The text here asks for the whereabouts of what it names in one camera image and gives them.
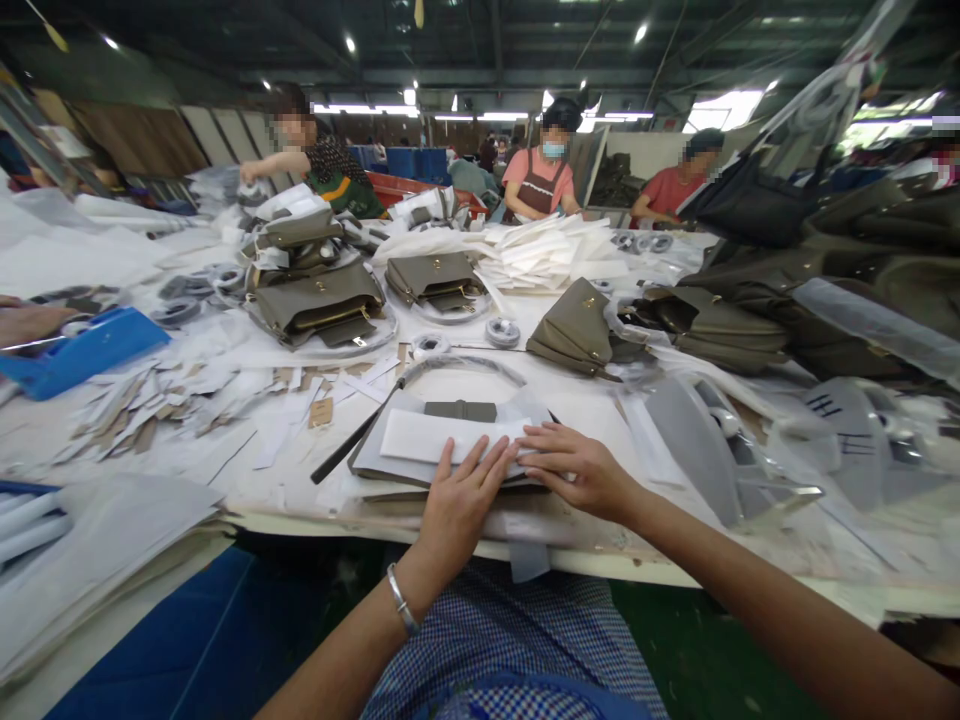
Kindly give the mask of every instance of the black handbag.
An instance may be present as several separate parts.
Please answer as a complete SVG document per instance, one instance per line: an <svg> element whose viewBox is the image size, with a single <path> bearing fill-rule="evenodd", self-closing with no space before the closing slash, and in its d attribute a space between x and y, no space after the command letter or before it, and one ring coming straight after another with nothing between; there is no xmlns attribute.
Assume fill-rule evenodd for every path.
<svg viewBox="0 0 960 720"><path fill-rule="evenodd" d="M826 145L813 175L803 187L767 175L765 153L753 152L761 138L719 177L707 184L680 212L725 240L739 245L788 248L799 244L804 218L815 212L816 193L832 145Z"/></svg>

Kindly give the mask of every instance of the blue checkered cloth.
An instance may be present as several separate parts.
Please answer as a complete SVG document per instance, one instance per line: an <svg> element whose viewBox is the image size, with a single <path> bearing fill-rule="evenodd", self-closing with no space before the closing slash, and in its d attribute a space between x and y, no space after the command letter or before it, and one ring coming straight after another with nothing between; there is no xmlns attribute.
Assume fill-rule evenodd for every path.
<svg viewBox="0 0 960 720"><path fill-rule="evenodd" d="M669 720L605 581L551 572L514 585L508 564L476 558L387 666L362 717L411 718L431 705L437 718L599 717L590 703L562 690L474 688L504 672L590 683L646 705L655 720ZM441 709L437 698L445 696Z"/></svg>

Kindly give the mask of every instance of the bangle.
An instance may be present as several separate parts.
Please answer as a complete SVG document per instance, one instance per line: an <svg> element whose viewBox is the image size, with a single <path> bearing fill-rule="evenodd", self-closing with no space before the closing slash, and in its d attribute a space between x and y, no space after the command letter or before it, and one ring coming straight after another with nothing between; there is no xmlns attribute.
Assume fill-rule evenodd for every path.
<svg viewBox="0 0 960 720"><path fill-rule="evenodd" d="M407 628L407 635L415 637L420 632L420 625L413 619L413 614L410 612L410 608L407 607L407 601L404 600L403 595L400 594L400 586L397 585L397 576L393 572L395 567L397 567L396 563L390 563L387 566L387 580L390 583L390 589L393 591L393 599L397 603L397 612L400 613L400 617L403 618L403 624Z"/></svg>

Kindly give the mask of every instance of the brown apron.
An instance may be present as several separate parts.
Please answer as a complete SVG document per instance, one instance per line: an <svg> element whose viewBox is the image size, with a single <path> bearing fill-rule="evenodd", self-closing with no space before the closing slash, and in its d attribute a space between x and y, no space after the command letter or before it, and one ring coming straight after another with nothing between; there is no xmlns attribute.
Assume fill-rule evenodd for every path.
<svg viewBox="0 0 960 720"><path fill-rule="evenodd" d="M527 176L520 184L520 192L517 193L517 200L526 203L537 212L549 215L553 212L553 192L557 188L560 176L563 174L563 168L567 165L566 159L560 161L560 167L554 173L553 180L547 180L533 172L533 148L527 148ZM507 208L503 214L504 225L519 225L516 214L513 210Z"/></svg>

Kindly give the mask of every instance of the ceiling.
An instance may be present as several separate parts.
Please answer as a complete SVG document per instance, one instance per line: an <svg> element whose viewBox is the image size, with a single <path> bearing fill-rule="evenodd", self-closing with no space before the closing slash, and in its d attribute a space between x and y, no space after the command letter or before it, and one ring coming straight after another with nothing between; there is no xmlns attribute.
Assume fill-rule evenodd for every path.
<svg viewBox="0 0 960 720"><path fill-rule="evenodd" d="M383 102L416 78L420 102L449 110L454 93L535 103L582 80L604 105L682 112L698 97L778 81L783 102L840 55L874 0L50 0L61 32L108 33L148 55L194 65L250 91L288 79L315 99ZM956 0L917 0L888 45L888 100L957 75ZM0 40L43 36L11 9ZM642 40L638 28L647 25ZM347 48L346 37L355 43Z"/></svg>

